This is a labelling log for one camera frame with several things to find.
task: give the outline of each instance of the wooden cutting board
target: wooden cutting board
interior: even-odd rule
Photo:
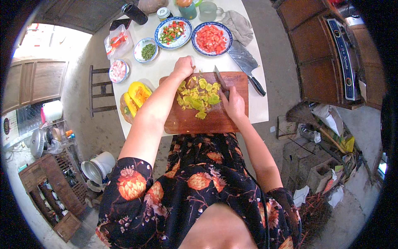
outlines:
[[[248,77],[244,72],[220,72],[227,87],[235,86],[236,91],[243,97],[245,101],[245,114],[249,116],[249,92],[248,92]],[[191,74],[185,79],[186,82],[192,77],[199,77],[199,73]],[[203,77],[208,83],[219,82],[216,73],[203,73]],[[167,78],[162,77],[159,80],[161,85]],[[234,122],[228,117],[225,112],[222,102],[213,105],[213,109],[207,112],[205,119],[196,118],[195,115],[198,110],[186,109],[182,110],[177,103],[177,94],[173,101],[173,106],[170,114],[164,124],[164,130],[168,134],[180,133],[226,133],[239,131]]]

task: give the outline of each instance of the hand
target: hand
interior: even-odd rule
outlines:
[[[191,75],[193,73],[191,56],[179,58],[174,66],[173,73],[180,76],[182,80]]]
[[[235,124],[247,118],[245,114],[245,101],[234,86],[229,89],[229,101],[226,99],[223,92],[221,93],[221,100],[228,116]]]

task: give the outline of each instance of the wooden chair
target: wooden chair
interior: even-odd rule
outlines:
[[[100,98],[100,97],[108,97],[108,96],[114,96],[115,94],[113,93],[113,85],[111,81],[106,81],[106,82],[100,82],[100,83],[94,83],[93,84],[93,74],[94,73],[109,73],[109,68],[102,68],[102,69],[93,69],[93,65],[90,65],[90,76],[88,78],[88,97],[90,100],[90,116],[93,118],[94,117],[94,112],[104,112],[104,111],[111,111],[111,110],[116,110],[116,106],[102,106],[102,107],[96,107],[93,108],[93,98]],[[112,86],[112,93],[106,93],[106,85],[111,85]],[[93,95],[93,87],[100,86],[101,87],[101,94],[94,94]]]

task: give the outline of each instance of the gray cloth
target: gray cloth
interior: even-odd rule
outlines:
[[[252,25],[249,20],[236,11],[229,10],[225,13],[222,23],[229,28],[234,40],[247,46],[253,39]]]

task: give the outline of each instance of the green peas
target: green peas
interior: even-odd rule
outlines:
[[[147,44],[145,47],[142,48],[141,56],[144,60],[149,60],[156,52],[156,47],[154,44]]]

